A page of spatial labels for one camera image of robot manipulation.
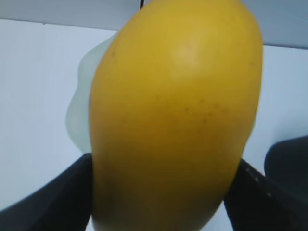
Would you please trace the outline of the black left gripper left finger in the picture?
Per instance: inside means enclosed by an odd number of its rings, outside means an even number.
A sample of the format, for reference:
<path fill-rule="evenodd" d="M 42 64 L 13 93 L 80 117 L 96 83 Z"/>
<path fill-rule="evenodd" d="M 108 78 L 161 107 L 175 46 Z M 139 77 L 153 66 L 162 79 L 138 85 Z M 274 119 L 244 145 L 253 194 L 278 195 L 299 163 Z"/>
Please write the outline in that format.
<path fill-rule="evenodd" d="M 92 212 L 92 154 L 0 212 L 2 231 L 84 231 Z"/>

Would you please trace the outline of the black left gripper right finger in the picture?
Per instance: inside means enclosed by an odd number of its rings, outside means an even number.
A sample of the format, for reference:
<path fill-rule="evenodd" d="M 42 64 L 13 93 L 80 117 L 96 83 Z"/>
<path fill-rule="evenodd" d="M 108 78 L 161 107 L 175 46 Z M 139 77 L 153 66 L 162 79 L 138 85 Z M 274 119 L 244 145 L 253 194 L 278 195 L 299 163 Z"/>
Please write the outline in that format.
<path fill-rule="evenodd" d="M 243 159 L 224 199 L 235 231 L 308 229 L 308 138 L 270 147 L 261 174 Z"/>

